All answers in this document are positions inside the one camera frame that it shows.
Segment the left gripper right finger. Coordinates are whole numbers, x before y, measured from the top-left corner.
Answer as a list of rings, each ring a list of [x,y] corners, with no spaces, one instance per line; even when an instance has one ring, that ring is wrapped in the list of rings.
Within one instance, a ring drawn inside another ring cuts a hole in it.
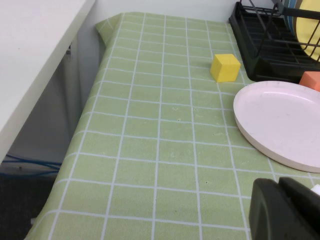
[[[320,239],[320,196],[290,177],[280,177],[279,186],[291,202],[302,225],[314,240]]]

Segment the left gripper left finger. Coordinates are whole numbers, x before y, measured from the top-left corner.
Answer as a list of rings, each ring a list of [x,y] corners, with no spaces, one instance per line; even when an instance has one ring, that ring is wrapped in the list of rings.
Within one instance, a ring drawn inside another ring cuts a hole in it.
[[[253,183],[249,208],[253,240],[299,240],[300,222],[279,185],[266,178]]]

